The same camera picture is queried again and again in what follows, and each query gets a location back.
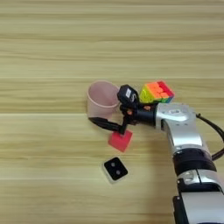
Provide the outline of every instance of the pink mug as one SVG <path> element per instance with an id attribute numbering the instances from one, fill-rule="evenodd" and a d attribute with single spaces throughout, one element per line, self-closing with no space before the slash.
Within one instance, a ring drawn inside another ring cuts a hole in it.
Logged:
<path id="1" fill-rule="evenodd" d="M 87 116 L 109 119 L 119 104 L 119 87 L 109 81 L 98 80 L 87 91 Z"/>

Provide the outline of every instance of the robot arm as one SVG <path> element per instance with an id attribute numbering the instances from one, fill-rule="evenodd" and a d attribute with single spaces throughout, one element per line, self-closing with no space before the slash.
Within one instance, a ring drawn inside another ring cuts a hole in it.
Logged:
<path id="1" fill-rule="evenodd" d="M 117 97 L 122 103 L 122 125 L 99 117 L 90 120 L 121 135 L 128 124 L 136 123 L 167 134 L 178 183 L 178 196 L 173 198 L 176 224 L 224 224 L 224 185 L 197 130 L 193 110 L 183 103 L 141 103 L 129 85 L 121 86 Z"/>
<path id="2" fill-rule="evenodd" d="M 164 130 L 170 140 L 178 176 L 178 196 L 173 198 L 175 221 L 224 223 L 224 185 L 195 119 L 195 113 L 185 104 L 157 105 L 156 128 Z"/>

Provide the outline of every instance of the black cable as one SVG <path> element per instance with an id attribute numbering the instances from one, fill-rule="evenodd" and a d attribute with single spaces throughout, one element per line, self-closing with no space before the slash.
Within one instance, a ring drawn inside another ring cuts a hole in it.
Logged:
<path id="1" fill-rule="evenodd" d="M 224 143 L 224 131 L 222 128 L 220 128 L 218 125 L 216 125 L 215 123 L 207 120 L 205 117 L 203 117 L 201 114 L 197 114 L 196 115 L 197 118 L 199 118 L 201 121 L 209 124 L 221 137 L 222 142 Z M 222 150 L 219 150 L 218 152 L 214 153 L 212 155 L 212 159 L 217 160 L 219 158 L 221 158 L 224 155 L 224 148 Z"/>

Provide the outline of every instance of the rainbow block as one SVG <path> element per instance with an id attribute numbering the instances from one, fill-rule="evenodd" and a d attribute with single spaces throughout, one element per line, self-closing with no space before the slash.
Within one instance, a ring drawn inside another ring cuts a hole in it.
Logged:
<path id="1" fill-rule="evenodd" d="M 140 102 L 171 102 L 174 97 L 172 90 L 163 82 L 146 83 L 143 86 L 141 94 L 139 95 Z"/>

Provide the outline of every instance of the red cube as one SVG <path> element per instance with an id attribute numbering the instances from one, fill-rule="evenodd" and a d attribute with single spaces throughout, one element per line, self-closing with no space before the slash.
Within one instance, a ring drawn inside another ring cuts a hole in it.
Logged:
<path id="1" fill-rule="evenodd" d="M 129 146 L 130 140 L 132 138 L 132 132 L 126 130 L 124 135 L 121 135 L 118 132 L 113 132 L 108 140 L 108 144 L 118 149 L 121 152 L 125 152 Z"/>

